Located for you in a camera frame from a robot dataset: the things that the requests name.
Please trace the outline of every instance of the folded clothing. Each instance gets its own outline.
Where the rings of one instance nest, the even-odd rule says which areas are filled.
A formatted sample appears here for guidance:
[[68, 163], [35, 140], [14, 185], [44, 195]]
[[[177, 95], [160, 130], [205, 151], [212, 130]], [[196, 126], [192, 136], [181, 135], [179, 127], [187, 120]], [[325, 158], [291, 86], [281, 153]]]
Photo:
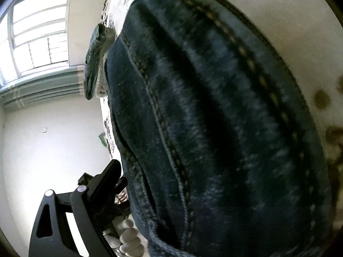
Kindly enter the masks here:
[[97, 86], [100, 61], [107, 52], [109, 46], [115, 40], [116, 31], [99, 23], [90, 38], [90, 44], [86, 54], [84, 67], [83, 90], [86, 99], [90, 100]]

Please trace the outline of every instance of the dark blue denim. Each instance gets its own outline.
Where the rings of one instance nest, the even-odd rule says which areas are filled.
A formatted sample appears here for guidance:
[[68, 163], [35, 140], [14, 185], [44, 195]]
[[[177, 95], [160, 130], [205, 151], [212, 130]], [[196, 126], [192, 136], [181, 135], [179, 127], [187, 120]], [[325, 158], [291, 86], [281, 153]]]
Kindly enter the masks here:
[[135, 0], [106, 76], [151, 256], [320, 256], [331, 208], [320, 140], [288, 68], [238, 9]]

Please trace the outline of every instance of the wall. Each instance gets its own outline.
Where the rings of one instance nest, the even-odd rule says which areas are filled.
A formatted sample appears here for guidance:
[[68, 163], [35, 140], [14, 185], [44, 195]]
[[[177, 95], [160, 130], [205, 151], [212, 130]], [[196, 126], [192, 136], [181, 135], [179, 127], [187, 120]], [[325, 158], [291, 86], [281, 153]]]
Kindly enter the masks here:
[[19, 234], [18, 228], [14, 222], [10, 206], [8, 204], [5, 178], [2, 163], [2, 153], [4, 147], [4, 125], [6, 115], [0, 105], [0, 229], [5, 234], [7, 240], [11, 243], [12, 247], [17, 253], [23, 257], [27, 256], [28, 247], [24, 245], [24, 242]]
[[69, 65], [84, 64], [90, 37], [100, 22], [105, 0], [70, 0], [68, 15]]
[[71, 192], [84, 172], [95, 175], [108, 164], [108, 150], [98, 138], [101, 132], [99, 99], [87, 101], [83, 95], [7, 113], [3, 154], [6, 191], [27, 247], [44, 192]]

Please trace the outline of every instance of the window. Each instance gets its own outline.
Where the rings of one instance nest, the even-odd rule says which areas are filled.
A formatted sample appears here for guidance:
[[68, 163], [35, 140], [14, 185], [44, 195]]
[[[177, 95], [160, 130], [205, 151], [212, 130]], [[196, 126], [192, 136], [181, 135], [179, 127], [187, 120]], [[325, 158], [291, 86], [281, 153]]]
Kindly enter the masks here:
[[66, 11], [67, 0], [24, 0], [8, 11], [0, 23], [3, 83], [68, 66]]

